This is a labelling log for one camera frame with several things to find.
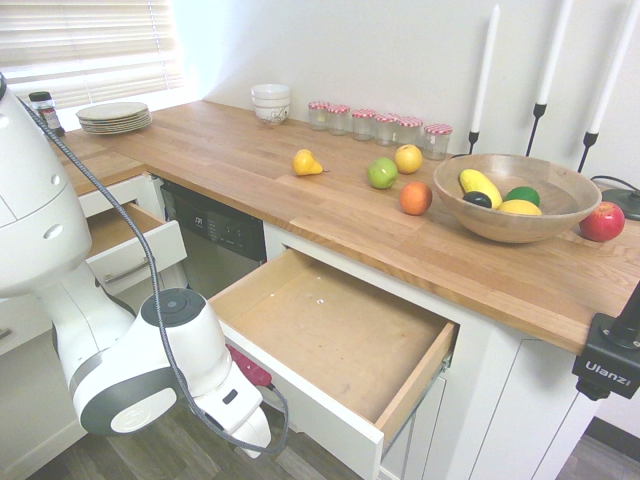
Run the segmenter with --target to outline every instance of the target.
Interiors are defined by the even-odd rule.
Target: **white bowl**
[[[291,105],[291,98],[287,97],[287,98],[276,98],[276,99],[263,99],[263,98],[256,98],[256,97],[251,97],[251,100],[253,101],[253,105],[255,107],[286,107],[288,105]]]
[[[289,117],[289,105],[282,107],[254,107],[256,116],[270,125],[279,125]]]
[[[251,87],[251,95],[254,98],[261,98],[263,100],[289,98],[291,97],[291,87],[289,87],[288,85],[278,85],[275,83],[255,85]]]

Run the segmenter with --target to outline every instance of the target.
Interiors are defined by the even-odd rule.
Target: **gray floor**
[[[640,480],[640,463],[585,435],[557,480]]]
[[[267,409],[279,435],[281,416]],[[277,457],[251,460],[182,406],[132,435],[87,435],[29,480],[358,480],[304,434]],[[557,480],[640,480],[640,463],[584,436]]]

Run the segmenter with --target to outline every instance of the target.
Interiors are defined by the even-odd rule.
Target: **window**
[[[0,71],[61,108],[184,84],[170,0],[0,0]]]

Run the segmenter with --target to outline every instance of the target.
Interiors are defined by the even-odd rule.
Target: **dishwasher control panel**
[[[160,189],[169,219],[244,257],[266,261],[262,220],[179,185],[167,182]]]

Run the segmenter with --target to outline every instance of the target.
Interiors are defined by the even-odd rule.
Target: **wooden drawer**
[[[372,480],[456,331],[294,250],[211,301],[228,341],[273,375],[296,428]]]
[[[134,203],[124,208],[149,242],[158,272],[186,258],[178,222],[166,223]],[[93,241],[87,263],[107,292],[115,295],[150,277],[140,242],[115,209],[93,215],[87,223]]]

